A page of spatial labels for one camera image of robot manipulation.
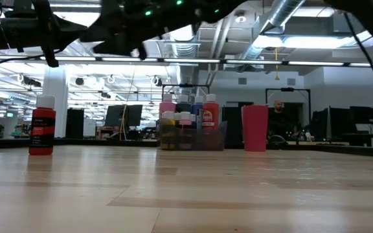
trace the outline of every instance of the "white column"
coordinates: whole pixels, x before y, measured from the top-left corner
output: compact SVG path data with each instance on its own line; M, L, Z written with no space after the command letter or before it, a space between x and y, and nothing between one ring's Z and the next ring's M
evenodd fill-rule
M46 66L44 73L43 95L56 98L54 110L56 111L55 137L65 137L67 123L67 99L69 97L69 79L65 67L51 68Z
M11 134L16 130L16 125L18 124L18 111L7 111L12 113L12 117L6 117L4 123L4 139L13 139Z

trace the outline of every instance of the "wooden table surface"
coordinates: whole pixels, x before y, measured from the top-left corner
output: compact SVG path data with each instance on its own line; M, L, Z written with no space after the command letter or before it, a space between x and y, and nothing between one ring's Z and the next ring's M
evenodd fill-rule
M373 232L373 157L0 150L0 232Z

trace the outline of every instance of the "man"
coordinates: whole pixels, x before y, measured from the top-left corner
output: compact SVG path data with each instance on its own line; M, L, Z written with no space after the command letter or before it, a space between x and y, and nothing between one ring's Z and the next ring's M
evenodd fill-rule
M276 100L274 111L269 113L269 134L280 135L286 138L287 128L288 128L288 121L283 114L282 102L279 100Z

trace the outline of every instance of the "red paint bottle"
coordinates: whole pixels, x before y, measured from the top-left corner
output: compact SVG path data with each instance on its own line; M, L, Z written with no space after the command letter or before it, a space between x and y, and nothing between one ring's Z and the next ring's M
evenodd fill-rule
M56 128L56 112L53 96L38 96L32 112L30 155L51 155Z
M203 105L202 128L203 129L218 129L218 118L220 106L215 102L216 95L208 94L207 101Z

